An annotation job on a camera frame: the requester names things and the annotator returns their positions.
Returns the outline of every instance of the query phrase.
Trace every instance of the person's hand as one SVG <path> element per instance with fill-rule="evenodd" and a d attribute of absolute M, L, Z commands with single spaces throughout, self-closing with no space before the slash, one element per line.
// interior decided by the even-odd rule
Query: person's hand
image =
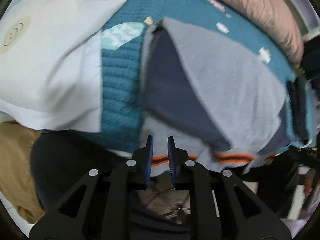
<path fill-rule="evenodd" d="M 312 182 L 313 182 L 313 177 L 311 177 L 310 174 L 307 173 L 305 175 L 305 180 L 304 180 L 304 194 L 306 196 L 309 196 L 312 191 Z"/>

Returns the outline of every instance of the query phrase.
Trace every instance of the pink print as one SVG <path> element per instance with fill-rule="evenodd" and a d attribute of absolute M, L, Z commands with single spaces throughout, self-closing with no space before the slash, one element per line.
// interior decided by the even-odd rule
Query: pink print
<path fill-rule="evenodd" d="M 223 13 L 226 12 L 225 7 L 221 3 L 219 3 L 217 0 L 207 0 L 207 1 L 211 3 L 215 8 L 222 11 Z"/>

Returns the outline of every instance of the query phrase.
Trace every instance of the triangular cutout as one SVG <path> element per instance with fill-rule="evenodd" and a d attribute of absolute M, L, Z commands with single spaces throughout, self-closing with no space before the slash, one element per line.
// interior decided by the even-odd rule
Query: triangular cutout
<path fill-rule="evenodd" d="M 74 194 L 59 208 L 59 212 L 70 218 L 76 218 L 80 209 L 80 205 L 84 198 L 87 186 L 81 186 Z"/>
<path fill-rule="evenodd" d="M 238 186 L 234 187 L 245 218 L 250 218 L 261 213 L 260 208 Z"/>

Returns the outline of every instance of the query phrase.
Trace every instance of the mint green patterned patch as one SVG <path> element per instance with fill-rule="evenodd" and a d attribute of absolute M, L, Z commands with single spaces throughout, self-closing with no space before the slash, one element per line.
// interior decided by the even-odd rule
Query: mint green patterned patch
<path fill-rule="evenodd" d="M 143 23 L 128 22 L 113 26 L 102 33 L 102 48 L 116 50 L 123 44 L 138 37 L 144 28 Z"/>

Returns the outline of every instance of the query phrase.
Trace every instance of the silver screw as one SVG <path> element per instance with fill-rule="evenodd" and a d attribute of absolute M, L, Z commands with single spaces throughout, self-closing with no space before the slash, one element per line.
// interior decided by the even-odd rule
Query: silver screw
<path fill-rule="evenodd" d="M 223 174 L 223 176 L 231 177 L 231 175 L 232 175 L 232 171 L 224 170 L 224 171 L 222 172 L 222 174 Z"/>
<path fill-rule="evenodd" d="M 99 173 L 99 171 L 97 169 L 92 169 L 92 170 L 89 171 L 89 175 L 91 177 L 97 176 L 98 173 Z"/>
<path fill-rule="evenodd" d="M 137 164 L 137 162 L 135 160 L 128 160 L 127 161 L 127 166 L 129 167 L 133 167 Z"/>
<path fill-rule="evenodd" d="M 185 165 L 188 166 L 188 167 L 193 167 L 193 166 L 195 166 L 195 162 L 191 161 L 191 160 L 188 160 L 188 161 L 185 162 Z"/>

